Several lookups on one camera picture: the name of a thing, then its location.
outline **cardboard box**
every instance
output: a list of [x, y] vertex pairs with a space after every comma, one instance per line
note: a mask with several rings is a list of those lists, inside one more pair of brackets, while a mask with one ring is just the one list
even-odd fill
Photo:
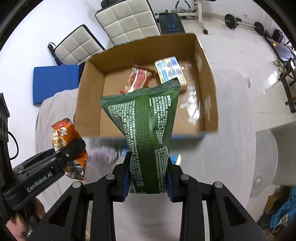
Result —
[[[179, 95], [173, 137], [196, 138], [205, 131], [217, 131], [215, 82], [205, 52], [194, 34], [170, 34], [115, 46], [93, 55], [87, 61], [81, 77], [74, 117], [75, 128], [80, 135], [124, 138], [101, 108], [100, 98], [118, 94], [127, 83], [133, 65], [143, 65], [156, 70], [155, 61], [172, 56], [177, 58], [191, 88]], [[149, 87], [159, 84], [157, 75], [150, 81]], [[192, 121], [189, 116], [192, 109], [187, 105], [192, 101], [194, 88], [201, 111], [195, 112], [199, 118]]]
[[268, 200], [267, 200], [267, 203], [265, 205], [265, 208], [264, 208], [264, 212], [266, 214], [269, 214], [269, 212], [271, 211], [273, 205], [275, 204], [275, 202], [277, 200], [279, 200], [283, 195], [281, 193], [276, 193], [274, 195], [271, 195], [268, 197]]

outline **orange snack bag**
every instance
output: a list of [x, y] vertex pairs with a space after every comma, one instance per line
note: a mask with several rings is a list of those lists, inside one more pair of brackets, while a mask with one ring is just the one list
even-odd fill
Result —
[[[53, 124], [52, 128], [54, 129], [52, 133], [52, 147], [55, 151], [65, 147], [74, 140], [82, 139], [74, 128], [72, 121], [68, 118]], [[87, 180], [84, 177], [87, 157], [87, 152], [84, 150], [76, 160], [68, 161], [67, 166], [64, 167], [66, 176], [78, 180]]]

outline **human hand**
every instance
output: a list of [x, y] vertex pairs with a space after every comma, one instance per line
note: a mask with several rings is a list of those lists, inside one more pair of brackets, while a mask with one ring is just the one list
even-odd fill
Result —
[[[35, 213], [38, 218], [42, 219], [45, 215], [43, 204], [35, 198], [34, 200]], [[11, 232], [11, 234], [16, 238], [17, 241], [25, 241], [26, 238], [24, 236], [24, 232], [26, 231], [26, 222], [24, 218], [16, 213], [14, 217], [12, 217], [6, 224], [7, 228]]]

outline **white cushioned seat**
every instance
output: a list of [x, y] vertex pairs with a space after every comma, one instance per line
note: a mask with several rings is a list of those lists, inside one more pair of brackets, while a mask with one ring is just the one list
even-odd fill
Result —
[[59, 43], [54, 52], [63, 64], [75, 65], [85, 62], [93, 54], [104, 50], [105, 48], [83, 24]]
[[96, 18], [114, 45], [160, 35], [147, 0], [118, 1], [99, 10]]

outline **barbell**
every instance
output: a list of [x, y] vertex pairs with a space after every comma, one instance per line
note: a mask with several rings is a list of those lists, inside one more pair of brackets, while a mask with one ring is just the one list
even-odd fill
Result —
[[231, 14], [226, 14], [224, 17], [224, 22], [226, 23], [227, 27], [230, 29], [235, 29], [240, 24], [253, 27], [255, 31], [260, 34], [261, 36], [264, 35], [264, 27], [260, 22], [255, 22], [254, 25], [242, 23], [242, 20], [239, 18], [236, 18], [235, 16]]

